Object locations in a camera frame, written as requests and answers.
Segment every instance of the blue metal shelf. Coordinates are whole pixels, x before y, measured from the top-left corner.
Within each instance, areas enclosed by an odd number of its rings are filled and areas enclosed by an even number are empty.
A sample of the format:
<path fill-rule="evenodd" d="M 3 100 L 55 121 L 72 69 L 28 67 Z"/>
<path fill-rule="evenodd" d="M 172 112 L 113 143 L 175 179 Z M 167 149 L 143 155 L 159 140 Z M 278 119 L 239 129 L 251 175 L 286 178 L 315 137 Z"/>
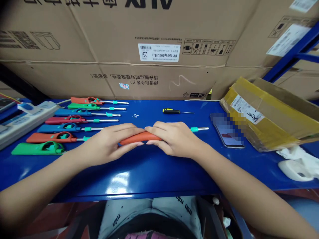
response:
<path fill-rule="evenodd" d="M 263 77 L 274 83 L 299 60 L 319 63 L 319 56 L 307 54 L 319 44 L 319 22 Z"/>

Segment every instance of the cable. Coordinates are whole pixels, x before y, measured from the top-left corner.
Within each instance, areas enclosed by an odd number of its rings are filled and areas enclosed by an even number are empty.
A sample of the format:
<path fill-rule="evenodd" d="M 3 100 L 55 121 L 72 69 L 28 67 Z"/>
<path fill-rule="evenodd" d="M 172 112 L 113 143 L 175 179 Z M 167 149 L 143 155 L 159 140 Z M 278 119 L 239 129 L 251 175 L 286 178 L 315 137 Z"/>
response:
<path fill-rule="evenodd" d="M 65 100 L 65 101 L 61 101 L 61 102 L 57 103 L 57 105 L 63 104 L 63 103 L 68 102 L 68 101 L 71 101 L 71 99 L 68 99 L 68 100 Z"/>
<path fill-rule="evenodd" d="M 14 101 L 14 102 L 17 103 L 17 104 L 21 104 L 20 101 L 18 101 L 18 100 L 16 100 L 16 99 L 12 98 L 12 97 L 10 97 L 10 96 L 7 96 L 7 95 L 5 95 L 5 94 L 2 94 L 1 92 L 0 92 L 0 96 L 4 96 L 5 98 L 11 99 L 12 101 Z"/>
<path fill-rule="evenodd" d="M 200 99 L 198 99 L 198 100 L 193 100 L 193 99 L 190 99 L 190 100 L 185 100 L 185 101 L 220 101 L 220 100 L 200 100 Z"/>

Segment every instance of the screwdriver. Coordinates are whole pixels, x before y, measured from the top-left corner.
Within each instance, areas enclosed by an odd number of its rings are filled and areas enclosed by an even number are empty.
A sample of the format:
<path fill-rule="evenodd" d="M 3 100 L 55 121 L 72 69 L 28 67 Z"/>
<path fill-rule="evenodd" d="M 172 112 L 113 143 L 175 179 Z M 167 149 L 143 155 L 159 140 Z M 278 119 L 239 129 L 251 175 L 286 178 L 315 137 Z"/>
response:
<path fill-rule="evenodd" d="M 169 108 L 163 109 L 163 113 L 165 113 L 165 114 L 180 114 L 180 113 L 194 114 L 194 112 L 183 112 L 180 110 L 173 110 L 173 109 L 169 109 Z"/>
<path fill-rule="evenodd" d="M 45 124 L 64 124 L 64 123 L 100 123 L 100 122 L 118 122 L 118 119 L 85 119 L 80 115 L 72 115 L 67 117 L 50 117 L 45 121 Z"/>
<path fill-rule="evenodd" d="M 79 109 L 84 108 L 88 110 L 126 110 L 126 108 L 114 108 L 114 107 L 100 107 L 96 104 L 89 103 L 89 104 L 78 104 L 78 103 L 71 103 L 67 106 L 69 109 Z"/>
<path fill-rule="evenodd" d="M 112 113 L 95 113 L 95 112 L 90 112 L 87 109 L 58 109 L 55 112 L 56 116 L 70 116 L 70 115 L 104 115 L 107 117 L 113 117 L 113 116 L 121 116 L 120 114 L 112 114 Z"/>
<path fill-rule="evenodd" d="M 95 103 L 97 105 L 102 105 L 103 103 L 111 103 L 111 104 L 125 104 L 128 105 L 128 102 L 122 102 L 122 101 L 103 101 L 99 98 L 95 97 L 88 97 L 88 98 L 77 98 L 77 97 L 71 97 L 72 103 L 78 103 L 78 104 L 87 104 L 87 103 Z"/>
<path fill-rule="evenodd" d="M 85 132 L 90 132 L 93 130 L 102 130 L 104 128 L 91 128 L 91 127 L 86 127 L 86 128 L 81 128 L 77 127 L 76 124 L 74 123 L 66 123 L 66 124 L 60 124 L 60 125 L 47 125 L 44 124 L 40 128 L 38 128 L 37 132 L 38 133 L 60 133 L 64 131 L 69 131 L 69 132 L 79 132 L 79 131 L 85 131 Z"/>
<path fill-rule="evenodd" d="M 55 134 L 45 134 L 45 133 L 33 133 L 29 138 L 27 138 L 27 143 L 45 143 L 48 141 L 53 141 L 57 143 L 73 143 L 79 141 L 87 141 L 90 137 L 76 138 L 69 132 L 61 132 Z"/>
<path fill-rule="evenodd" d="M 190 128 L 190 130 L 193 133 L 195 133 L 195 132 L 202 131 L 202 130 L 209 130 L 209 128 L 208 127 L 204 127 L 204 128 L 194 127 L 194 128 Z M 162 139 L 149 133 L 149 132 L 142 132 L 142 133 L 133 135 L 131 137 L 128 137 L 128 138 L 122 140 L 119 144 L 125 145 L 125 144 L 140 142 L 140 141 L 148 141 L 148 140 L 162 140 Z"/>
<path fill-rule="evenodd" d="M 11 152 L 12 155 L 61 155 L 66 153 L 60 143 L 53 141 L 42 144 L 19 143 Z"/>

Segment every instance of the forearm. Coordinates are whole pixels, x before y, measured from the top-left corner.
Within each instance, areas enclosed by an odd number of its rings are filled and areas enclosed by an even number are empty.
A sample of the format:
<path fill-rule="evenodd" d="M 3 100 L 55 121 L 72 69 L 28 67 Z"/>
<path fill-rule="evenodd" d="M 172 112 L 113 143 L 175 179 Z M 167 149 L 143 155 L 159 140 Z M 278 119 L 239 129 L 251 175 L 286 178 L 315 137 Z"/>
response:
<path fill-rule="evenodd" d="M 254 228 L 283 238 L 316 238 L 316 231 L 283 199 L 258 179 L 206 148 L 195 159 Z"/>
<path fill-rule="evenodd" d="M 0 221 L 9 231 L 32 222 L 52 198 L 83 166 L 72 158 L 72 152 L 0 192 Z"/>

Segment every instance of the smartphone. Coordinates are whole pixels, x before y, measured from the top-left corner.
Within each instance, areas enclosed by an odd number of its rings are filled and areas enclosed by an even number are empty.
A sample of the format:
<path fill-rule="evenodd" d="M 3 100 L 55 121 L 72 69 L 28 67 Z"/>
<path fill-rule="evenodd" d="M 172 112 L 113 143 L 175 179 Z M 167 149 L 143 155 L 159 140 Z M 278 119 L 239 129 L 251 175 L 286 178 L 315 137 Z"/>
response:
<path fill-rule="evenodd" d="M 240 130 L 230 121 L 229 117 L 223 113 L 213 113 L 210 114 L 210 120 L 225 147 L 245 148 Z"/>
<path fill-rule="evenodd" d="M 0 98 L 0 113 L 14 106 L 15 104 L 16 103 L 9 98 Z"/>

